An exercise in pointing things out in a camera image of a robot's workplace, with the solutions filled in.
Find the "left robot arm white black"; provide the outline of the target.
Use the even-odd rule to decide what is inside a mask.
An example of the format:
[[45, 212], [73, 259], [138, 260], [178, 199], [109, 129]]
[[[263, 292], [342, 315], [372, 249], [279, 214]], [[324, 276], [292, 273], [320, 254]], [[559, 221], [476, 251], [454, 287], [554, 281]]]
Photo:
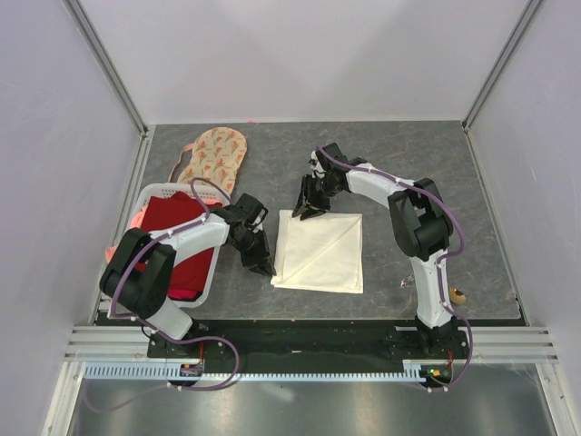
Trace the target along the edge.
[[205, 208], [200, 217], [169, 229], [126, 231], [99, 282], [101, 292], [111, 298], [108, 317], [140, 321], [168, 339], [178, 356], [192, 356], [200, 337], [192, 317], [169, 298], [174, 267], [227, 243], [239, 252], [244, 268], [275, 276], [262, 229], [267, 215], [262, 202], [244, 193], [233, 204]]

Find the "white cloth napkin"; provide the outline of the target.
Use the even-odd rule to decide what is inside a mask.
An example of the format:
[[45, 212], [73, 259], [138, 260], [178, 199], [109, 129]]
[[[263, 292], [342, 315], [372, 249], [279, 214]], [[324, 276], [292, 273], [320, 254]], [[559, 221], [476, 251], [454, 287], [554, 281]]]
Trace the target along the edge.
[[326, 213], [302, 221], [281, 210], [271, 285], [362, 294], [362, 242], [359, 213]]

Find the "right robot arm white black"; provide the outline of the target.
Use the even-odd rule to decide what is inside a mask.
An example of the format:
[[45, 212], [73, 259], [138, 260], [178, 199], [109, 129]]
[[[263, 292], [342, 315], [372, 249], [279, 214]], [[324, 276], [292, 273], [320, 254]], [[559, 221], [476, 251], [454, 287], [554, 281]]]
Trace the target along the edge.
[[312, 152], [310, 174], [301, 179], [292, 216], [304, 221], [328, 213], [331, 199], [342, 192], [362, 195], [389, 210], [395, 241], [408, 256], [415, 277], [418, 351], [429, 358], [447, 348], [464, 351], [467, 340], [451, 308], [446, 272], [447, 258], [456, 255], [448, 247], [459, 230], [458, 220], [436, 184], [429, 178], [398, 178], [361, 158], [350, 160], [332, 143]]

